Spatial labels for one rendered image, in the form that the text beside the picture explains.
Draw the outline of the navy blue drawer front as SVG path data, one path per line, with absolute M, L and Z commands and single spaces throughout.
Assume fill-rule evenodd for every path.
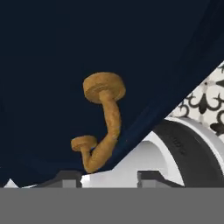
M 224 0 L 0 0 L 0 187 L 83 171 L 75 137 L 103 139 L 83 81 L 118 74 L 115 167 L 224 61 Z

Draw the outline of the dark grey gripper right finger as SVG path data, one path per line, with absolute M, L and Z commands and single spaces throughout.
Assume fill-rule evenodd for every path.
M 183 188 L 182 185 L 166 179 L 160 171 L 138 171 L 137 172 L 138 188 Z

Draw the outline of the white and black round object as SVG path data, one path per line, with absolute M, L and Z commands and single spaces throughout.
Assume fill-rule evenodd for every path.
M 138 171 L 160 171 L 184 187 L 224 187 L 224 143 L 186 118 L 133 124 L 113 156 L 89 175 L 92 187 L 137 186 Z

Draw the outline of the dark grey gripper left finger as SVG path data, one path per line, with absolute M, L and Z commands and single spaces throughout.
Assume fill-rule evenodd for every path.
M 60 171 L 55 178 L 37 184 L 37 188 L 82 188 L 81 178 L 78 171 Z

